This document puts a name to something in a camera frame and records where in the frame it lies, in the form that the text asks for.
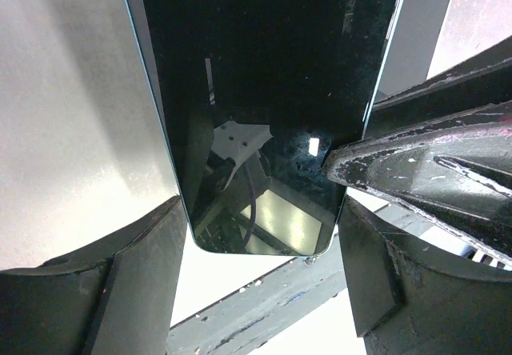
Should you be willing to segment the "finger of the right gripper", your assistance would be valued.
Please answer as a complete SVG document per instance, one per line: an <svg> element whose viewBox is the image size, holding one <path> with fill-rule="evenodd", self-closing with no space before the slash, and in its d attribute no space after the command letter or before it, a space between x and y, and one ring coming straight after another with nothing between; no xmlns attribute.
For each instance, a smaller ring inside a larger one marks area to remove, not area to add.
<svg viewBox="0 0 512 355"><path fill-rule="evenodd" d="M329 154L327 178L511 257L511 104L463 111Z"/></svg>
<svg viewBox="0 0 512 355"><path fill-rule="evenodd" d="M364 138L511 100L511 38L374 104Z"/></svg>

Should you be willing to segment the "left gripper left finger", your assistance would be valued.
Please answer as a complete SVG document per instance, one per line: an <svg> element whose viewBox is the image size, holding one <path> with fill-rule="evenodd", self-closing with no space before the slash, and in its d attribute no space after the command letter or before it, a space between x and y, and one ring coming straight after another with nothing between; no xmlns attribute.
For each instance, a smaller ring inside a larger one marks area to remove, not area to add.
<svg viewBox="0 0 512 355"><path fill-rule="evenodd" d="M2 271L2 353L163 354L186 225L176 196L80 249Z"/></svg>

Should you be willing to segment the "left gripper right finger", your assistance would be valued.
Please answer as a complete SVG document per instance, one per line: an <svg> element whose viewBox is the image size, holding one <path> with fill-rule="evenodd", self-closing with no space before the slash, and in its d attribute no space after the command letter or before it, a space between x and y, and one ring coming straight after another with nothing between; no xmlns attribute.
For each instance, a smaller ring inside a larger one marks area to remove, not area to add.
<svg viewBox="0 0 512 355"><path fill-rule="evenodd" d="M339 242L368 354L509 354L511 273L431 245L346 197Z"/></svg>

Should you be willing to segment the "green smartphone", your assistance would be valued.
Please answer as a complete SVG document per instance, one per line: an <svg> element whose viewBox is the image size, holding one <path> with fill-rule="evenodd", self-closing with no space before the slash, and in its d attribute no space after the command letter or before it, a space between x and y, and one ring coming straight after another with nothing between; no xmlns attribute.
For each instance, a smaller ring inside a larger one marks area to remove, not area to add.
<svg viewBox="0 0 512 355"><path fill-rule="evenodd" d="M195 244L327 250L400 0L125 1Z"/></svg>

